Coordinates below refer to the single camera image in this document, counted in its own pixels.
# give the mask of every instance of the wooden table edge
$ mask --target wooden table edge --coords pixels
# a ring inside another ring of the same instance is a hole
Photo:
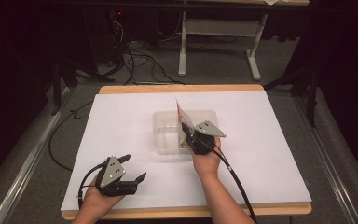
[[[259,84],[235,85],[150,85],[150,86],[103,86],[100,94],[197,92],[197,91],[264,91]]]
[[[306,215],[312,210],[310,203],[263,203],[252,205],[257,216],[263,215]],[[66,220],[73,220],[78,211],[62,211]],[[199,207],[172,207],[172,208],[142,208],[142,209],[114,209],[103,219],[150,219],[150,218],[191,218],[210,217],[206,206]]]

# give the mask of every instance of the black cable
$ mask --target black cable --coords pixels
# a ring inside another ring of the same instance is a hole
[[[57,125],[57,127],[56,127],[56,128],[54,129],[54,131],[51,133],[51,136],[50,136],[50,138],[49,138],[49,140],[48,140],[48,154],[50,155],[51,159],[52,159],[57,165],[61,166],[63,169],[65,169],[65,170],[67,170],[67,171],[71,171],[71,172],[72,172],[73,170],[72,170],[71,168],[65,166],[65,165],[62,165],[62,164],[61,164],[60,162],[58,162],[58,161],[54,158],[54,156],[53,156],[53,153],[52,153],[52,150],[51,150],[51,142],[52,142],[52,139],[53,139],[53,137],[54,137],[54,134],[60,129],[60,127],[61,127],[69,118],[71,118],[75,113],[77,113],[79,110],[81,110],[82,108],[86,107],[87,105],[91,104],[92,102],[93,102],[93,100],[90,101],[90,102],[88,102],[88,103],[86,103],[86,104],[84,104],[84,105],[82,105],[81,107],[79,107],[79,108],[76,109],[76,110],[71,110],[71,114],[68,115],[63,121],[61,121],[60,124]]]
[[[152,62],[154,65],[156,65],[157,67],[159,67],[159,69],[160,69],[161,72],[162,72],[162,75],[165,76],[167,79],[169,79],[172,83],[185,85],[185,83],[183,83],[183,82],[181,82],[181,81],[178,81],[178,80],[175,80],[175,79],[173,79],[173,78],[167,76],[167,74],[165,73],[164,68],[163,68],[163,67],[156,61],[156,59],[154,59],[152,56],[147,55],[146,53],[141,52],[141,51],[135,51],[135,53],[132,53],[132,56],[148,59],[148,60],[149,60],[150,62]]]
[[[237,174],[235,174],[234,170],[232,169],[231,165],[228,163],[228,160],[226,159],[225,155],[223,154],[222,150],[220,149],[220,147],[218,147],[217,145],[214,145],[215,147],[217,147],[219,149],[219,151],[222,153],[218,153],[214,148],[210,148],[204,141],[202,141],[201,139],[195,137],[195,139],[197,141],[199,141],[200,143],[202,143],[203,145],[205,145],[208,149],[210,149],[212,151],[212,153],[214,153],[218,158],[220,158],[220,160],[226,165],[227,169],[229,170],[229,172],[231,173],[232,177],[234,178],[235,183],[237,184],[238,188],[240,189],[242,198],[245,200],[246,206],[249,209],[250,212],[250,217],[251,219],[257,223],[257,220],[255,218],[255,212],[252,208],[251,203],[249,202],[248,196],[246,195],[245,189],[242,186],[242,183],[240,182],[240,179],[237,177]]]
[[[106,161],[104,161],[103,163],[95,166],[94,168],[92,168],[91,170],[89,170],[89,172],[84,176],[83,180],[81,181],[80,187],[79,187],[79,192],[77,193],[77,203],[79,205],[79,209],[81,208],[81,205],[83,204],[83,188],[85,188],[86,186],[84,186],[84,182],[86,182],[87,177],[89,177],[89,175],[92,174],[92,172],[103,168],[106,164]]]

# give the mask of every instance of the transparent box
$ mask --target transparent box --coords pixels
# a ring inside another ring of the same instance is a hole
[[[208,120],[218,127],[217,116],[213,110],[188,110],[185,112],[190,116],[193,125]],[[185,134],[179,125],[177,110],[155,113],[153,115],[153,133],[153,142],[158,154],[189,153],[187,147],[181,144]]]

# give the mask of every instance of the forearm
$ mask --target forearm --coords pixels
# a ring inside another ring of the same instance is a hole
[[[254,223],[237,204],[217,176],[203,176],[200,181],[214,224]]]
[[[95,200],[95,198],[89,197],[102,197],[103,200]],[[109,213],[110,209],[119,203],[124,196],[117,197],[105,197],[100,196],[97,189],[93,189],[93,192],[88,192],[85,196],[85,200],[72,224],[93,224]]]

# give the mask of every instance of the human hand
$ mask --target human hand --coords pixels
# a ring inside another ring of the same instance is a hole
[[[220,148],[220,138],[215,137],[214,139],[216,147],[214,150],[217,153],[221,153],[218,148]],[[200,180],[207,177],[218,177],[217,170],[220,164],[220,158],[217,157],[214,153],[210,152],[206,155],[196,155],[193,150],[189,149],[191,156],[193,157],[193,165],[197,174],[199,175]]]
[[[91,186],[95,186],[96,179],[97,176],[95,176],[91,181]],[[86,195],[84,196],[84,201],[80,211],[72,223],[95,223],[104,217],[112,209],[112,207],[123,198],[124,196],[103,196],[97,188],[89,187]]]

